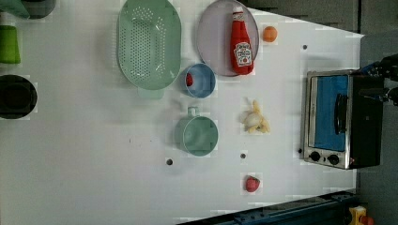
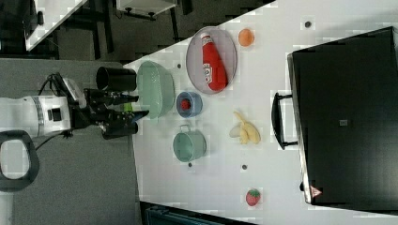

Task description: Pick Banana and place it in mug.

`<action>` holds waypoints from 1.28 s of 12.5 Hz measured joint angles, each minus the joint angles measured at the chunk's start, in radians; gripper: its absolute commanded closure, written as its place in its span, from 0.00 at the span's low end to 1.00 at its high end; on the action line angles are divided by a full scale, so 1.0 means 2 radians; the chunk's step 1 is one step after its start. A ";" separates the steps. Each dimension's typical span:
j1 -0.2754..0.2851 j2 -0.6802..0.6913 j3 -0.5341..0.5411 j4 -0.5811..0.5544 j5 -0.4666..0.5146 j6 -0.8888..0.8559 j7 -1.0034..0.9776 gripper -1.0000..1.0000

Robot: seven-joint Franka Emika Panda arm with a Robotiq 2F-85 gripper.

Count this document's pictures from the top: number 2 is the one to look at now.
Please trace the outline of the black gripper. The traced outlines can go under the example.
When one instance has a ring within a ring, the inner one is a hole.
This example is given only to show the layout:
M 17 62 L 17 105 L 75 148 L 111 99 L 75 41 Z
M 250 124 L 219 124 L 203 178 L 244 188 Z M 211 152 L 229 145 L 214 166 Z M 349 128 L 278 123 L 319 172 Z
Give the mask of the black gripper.
M 134 123 L 149 114 L 149 111 L 118 112 L 109 109 L 125 103 L 137 102 L 138 96 L 123 95 L 120 92 L 99 89 L 84 89 L 86 105 L 80 107 L 77 103 L 70 106 L 70 122 L 72 129 L 83 129 L 97 125 L 103 133 L 116 132 L 124 127 L 123 121 Z

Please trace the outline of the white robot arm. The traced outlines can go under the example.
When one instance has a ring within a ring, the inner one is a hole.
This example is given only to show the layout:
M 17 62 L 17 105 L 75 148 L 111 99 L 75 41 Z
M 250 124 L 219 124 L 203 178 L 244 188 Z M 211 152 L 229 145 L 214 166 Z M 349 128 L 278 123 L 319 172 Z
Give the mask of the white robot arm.
M 137 96 L 97 89 L 84 90 L 79 101 L 71 94 L 65 96 L 29 96 L 1 99 L 1 148 L 27 153 L 25 174 L 11 178 L 1 173 L 1 190 L 16 192 L 27 188 L 38 176 L 37 137 L 66 138 L 77 129 L 98 126 L 105 140 L 130 136 L 138 132 L 137 122 L 149 111 L 119 112 L 112 106 L 136 102 Z

